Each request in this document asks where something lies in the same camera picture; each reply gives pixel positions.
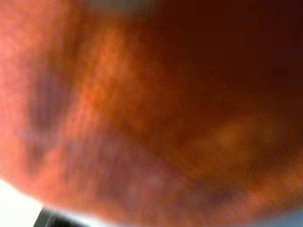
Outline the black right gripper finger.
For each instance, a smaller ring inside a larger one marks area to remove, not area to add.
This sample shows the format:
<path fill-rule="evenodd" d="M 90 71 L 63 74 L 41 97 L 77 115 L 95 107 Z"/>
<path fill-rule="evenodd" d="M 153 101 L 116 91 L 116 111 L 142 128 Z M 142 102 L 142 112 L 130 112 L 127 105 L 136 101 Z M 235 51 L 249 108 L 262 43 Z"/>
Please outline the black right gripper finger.
<path fill-rule="evenodd" d="M 33 227 L 77 227 L 78 224 L 64 215 L 42 208 Z"/>

